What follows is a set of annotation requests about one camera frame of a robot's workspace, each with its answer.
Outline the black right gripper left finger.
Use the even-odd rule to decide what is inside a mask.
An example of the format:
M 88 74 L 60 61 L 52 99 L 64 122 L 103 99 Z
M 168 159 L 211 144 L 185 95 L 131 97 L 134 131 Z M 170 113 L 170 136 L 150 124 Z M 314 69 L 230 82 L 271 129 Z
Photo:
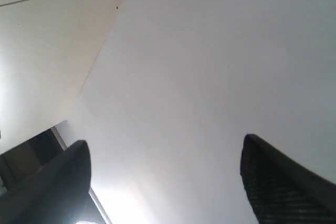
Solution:
M 76 223 L 90 181 L 89 147 L 79 140 L 1 196 L 1 223 Z

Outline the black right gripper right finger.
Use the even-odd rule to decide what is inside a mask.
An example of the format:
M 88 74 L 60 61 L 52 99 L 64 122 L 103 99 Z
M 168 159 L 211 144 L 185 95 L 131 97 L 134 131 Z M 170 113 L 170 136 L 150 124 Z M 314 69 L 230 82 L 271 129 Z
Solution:
M 335 184 L 255 134 L 244 137 L 240 175 L 259 223 L 335 223 Z

